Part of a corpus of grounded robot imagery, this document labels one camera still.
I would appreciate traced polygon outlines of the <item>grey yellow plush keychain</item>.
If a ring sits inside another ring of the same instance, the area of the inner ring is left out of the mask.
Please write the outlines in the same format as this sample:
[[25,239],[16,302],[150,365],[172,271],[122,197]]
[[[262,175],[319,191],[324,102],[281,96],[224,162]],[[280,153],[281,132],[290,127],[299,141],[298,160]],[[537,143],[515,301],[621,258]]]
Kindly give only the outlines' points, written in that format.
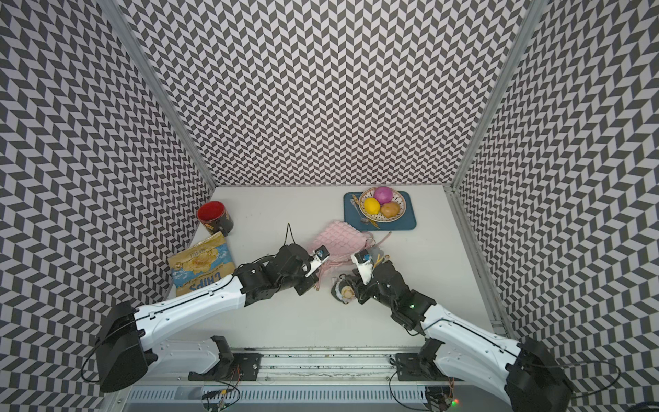
[[355,277],[345,274],[336,277],[331,286],[331,296],[344,305],[357,300]]

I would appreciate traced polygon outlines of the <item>pink knitted bag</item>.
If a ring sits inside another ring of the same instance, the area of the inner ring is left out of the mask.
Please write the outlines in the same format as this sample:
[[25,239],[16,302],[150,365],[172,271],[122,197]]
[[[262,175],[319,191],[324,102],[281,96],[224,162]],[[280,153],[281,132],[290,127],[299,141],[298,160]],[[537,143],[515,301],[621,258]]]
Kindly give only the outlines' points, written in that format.
[[379,247],[390,236],[391,232],[377,241],[370,232],[360,232],[343,221],[332,221],[305,247],[307,252],[314,252],[319,247],[326,247],[329,252],[329,259],[322,265],[317,275],[319,279],[314,286],[315,290],[321,289],[324,278],[353,266],[351,257],[355,253],[362,249]]

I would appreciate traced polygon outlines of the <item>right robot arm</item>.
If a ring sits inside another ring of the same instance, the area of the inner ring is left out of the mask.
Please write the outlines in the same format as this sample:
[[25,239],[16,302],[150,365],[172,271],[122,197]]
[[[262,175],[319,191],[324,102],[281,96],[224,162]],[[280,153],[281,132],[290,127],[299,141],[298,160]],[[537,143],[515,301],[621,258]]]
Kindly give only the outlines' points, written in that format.
[[361,304],[375,300],[406,331],[423,336],[433,367],[477,386],[515,411],[565,411],[575,391],[547,345],[486,331],[410,288],[392,262],[362,264],[342,280]]

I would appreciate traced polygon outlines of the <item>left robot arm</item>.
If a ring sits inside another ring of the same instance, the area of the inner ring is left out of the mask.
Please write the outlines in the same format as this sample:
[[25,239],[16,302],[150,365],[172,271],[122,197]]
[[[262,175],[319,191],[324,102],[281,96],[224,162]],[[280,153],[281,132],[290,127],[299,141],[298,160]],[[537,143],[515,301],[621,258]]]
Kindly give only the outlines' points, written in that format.
[[293,288],[303,295],[317,283],[317,273],[329,259],[323,245],[308,253],[301,245],[283,245],[277,254],[242,264],[229,276],[180,297],[134,307],[114,306],[101,321],[89,359],[96,359],[98,384],[104,393],[123,390],[142,379],[158,361],[154,348],[170,336],[223,312],[249,307]]

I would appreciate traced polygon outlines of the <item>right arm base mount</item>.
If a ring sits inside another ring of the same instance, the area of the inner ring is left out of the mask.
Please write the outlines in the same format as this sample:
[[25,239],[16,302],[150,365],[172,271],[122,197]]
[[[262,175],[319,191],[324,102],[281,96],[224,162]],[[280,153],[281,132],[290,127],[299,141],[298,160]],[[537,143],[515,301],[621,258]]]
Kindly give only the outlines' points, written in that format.
[[418,353],[397,353],[390,359],[399,381],[448,382],[449,378],[436,366],[438,350],[444,345],[436,339],[426,339]]

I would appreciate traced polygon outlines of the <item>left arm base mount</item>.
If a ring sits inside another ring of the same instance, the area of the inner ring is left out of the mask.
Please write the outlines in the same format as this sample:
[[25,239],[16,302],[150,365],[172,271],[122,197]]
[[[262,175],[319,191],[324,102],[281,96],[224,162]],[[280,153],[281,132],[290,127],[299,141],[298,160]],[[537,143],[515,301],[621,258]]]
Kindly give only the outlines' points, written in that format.
[[218,350],[218,360],[204,374],[189,372],[188,381],[230,381],[253,382],[257,380],[263,355],[254,350],[233,353],[224,336],[212,336]]

